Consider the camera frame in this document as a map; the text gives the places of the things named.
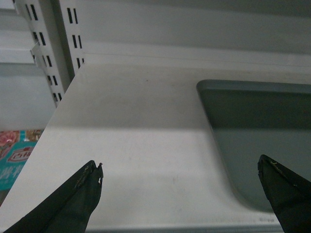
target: snack package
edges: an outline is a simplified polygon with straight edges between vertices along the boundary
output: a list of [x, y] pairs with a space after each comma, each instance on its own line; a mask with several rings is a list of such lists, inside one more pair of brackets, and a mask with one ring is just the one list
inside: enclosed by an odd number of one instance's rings
[[0, 191], [12, 187], [42, 132], [43, 130], [0, 132]]

